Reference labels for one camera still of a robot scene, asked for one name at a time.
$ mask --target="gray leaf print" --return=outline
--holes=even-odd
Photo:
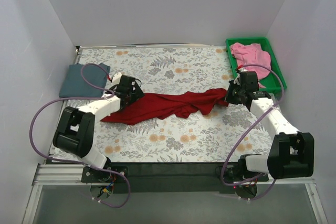
[[[214,139],[212,135],[208,135],[205,138],[202,138],[200,141],[197,141],[200,147],[206,147],[206,155],[209,156],[217,152],[219,148],[219,142]]]
[[[201,81],[204,81],[208,77],[208,74],[204,72],[203,69],[199,68],[196,71],[191,72],[190,76],[196,78],[196,82],[200,83]]]
[[[216,134],[218,133],[218,131],[221,131],[221,128],[218,127],[209,127],[207,130],[202,130],[201,133],[202,134]]]
[[[179,160],[178,158],[179,158],[179,157],[178,157],[178,155],[176,154],[176,160],[175,160],[175,162],[182,162],[182,157],[181,157],[180,160]]]
[[[125,131],[129,127],[127,124],[124,123],[101,123],[101,126],[109,130],[116,129],[119,132]]]
[[[189,82],[192,82],[192,81],[193,81],[193,78],[182,78],[182,79],[176,80],[175,82],[177,82],[177,83],[189,83]]]
[[[198,67],[210,67],[211,64],[205,63],[205,62],[198,62],[193,64],[194,66],[198,66]]]
[[[150,144],[148,144],[148,143],[146,144],[144,142],[144,140],[141,140],[140,138],[135,138],[135,137],[132,138],[132,141],[127,142],[127,144],[129,146],[133,146],[134,145],[135,148],[138,151],[143,151],[143,152],[147,152],[148,149],[150,148]]]
[[[144,58],[147,57],[146,54],[139,53],[139,54],[128,54],[129,57],[134,57],[134,58]]]
[[[254,149],[255,153],[256,154],[266,154],[269,152],[269,149],[261,149],[261,148],[258,148],[258,149]]]
[[[164,51],[164,52],[175,52],[176,49],[175,48],[163,48],[162,51]]]
[[[251,126],[251,122],[249,121],[249,119],[252,119],[250,112],[238,111],[238,112],[232,112],[230,115],[224,115],[222,117],[222,122],[232,127],[241,126],[247,129]],[[261,125],[260,124],[256,125],[255,129],[260,130]]]
[[[156,122],[156,118],[143,121],[141,123],[138,123],[136,125],[130,126],[127,131],[133,132],[133,133],[148,133],[151,129],[155,129],[155,127],[158,126],[158,123]]]
[[[172,70],[169,70],[164,74],[164,76],[166,76],[168,79],[173,79],[175,75]]]
[[[143,153],[139,153],[138,151],[125,151],[125,152],[120,152],[121,156],[126,156],[127,158],[131,159],[131,158],[142,158],[143,157]]]
[[[163,57],[157,57],[152,63],[151,66],[153,67],[167,67],[170,64],[174,64],[176,62],[175,58],[172,56],[163,56]]]
[[[200,148],[189,148],[188,151],[181,151],[181,155],[186,155],[186,156],[198,156],[200,153],[203,153],[202,149]]]
[[[173,137],[169,137],[166,141],[166,147],[171,150],[172,148],[176,151],[179,151],[180,149],[183,149],[184,145],[178,141],[175,140]]]
[[[160,156],[160,158],[158,158],[158,159],[156,159],[158,162],[165,162],[165,163],[167,163],[168,162],[168,160],[166,159],[166,158],[164,158],[164,157],[162,157],[162,156]]]
[[[167,155],[167,157],[169,158],[169,161],[170,161],[170,162],[174,162],[174,161],[175,161],[173,157],[171,157],[171,156],[169,156],[169,155]]]
[[[160,68],[152,68],[151,70],[148,71],[148,73],[154,76],[160,71],[161,71]]]
[[[156,148],[154,150],[149,150],[147,155],[144,156],[144,157],[153,157],[154,155],[158,155],[158,154],[161,154],[161,153],[164,153],[164,152],[167,152],[167,149],[166,148]]]

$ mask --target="floral tablecloth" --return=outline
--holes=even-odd
[[[122,72],[139,78],[144,92],[183,94],[228,88],[232,72],[224,47],[84,49],[79,63],[105,63],[111,74]],[[71,101],[80,106],[85,101]],[[113,162],[223,162],[238,138],[256,120],[242,105],[215,106],[188,119],[175,115],[151,119],[134,126],[98,123],[94,145]],[[230,159],[242,154],[266,153],[271,140],[259,124]],[[52,148],[54,157],[73,159]]]

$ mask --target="green tray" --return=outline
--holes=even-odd
[[[271,69],[279,76],[279,78],[282,82],[283,88],[284,89],[287,88],[286,82],[283,79],[281,70],[279,68],[277,59],[275,58],[275,55],[274,55],[273,50],[271,48],[271,45],[270,45],[268,39],[262,38],[262,37],[260,37],[260,38],[233,38],[233,39],[227,39],[225,41],[226,48],[227,48],[227,54],[229,56],[229,61],[230,61],[230,64],[231,64],[232,73],[233,73],[234,78],[236,78],[238,76],[238,74],[236,72],[236,68],[238,67],[238,65],[237,65],[237,60],[231,54],[230,46],[233,45],[236,42],[239,42],[243,45],[250,45],[252,43],[261,44],[262,50],[268,52],[269,55],[271,56]],[[268,93],[281,92],[281,86],[280,86],[279,81],[271,73],[266,78],[260,80],[260,83],[266,87],[266,88],[260,88],[260,90],[267,91]]]

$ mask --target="red cloth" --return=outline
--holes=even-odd
[[[186,92],[181,95],[145,93],[137,102],[101,121],[135,125],[151,118],[165,119],[172,114],[188,118],[198,110],[207,115],[215,104],[228,106],[224,102],[225,94],[225,89],[209,89],[204,93]]]

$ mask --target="glass panel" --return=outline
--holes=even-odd
[[[259,193],[268,185],[258,185]],[[317,223],[303,184],[275,185],[262,199],[246,202],[216,193],[134,193],[120,209],[85,197],[89,186],[44,186],[35,224],[87,223]],[[121,202],[125,195],[107,201]]]

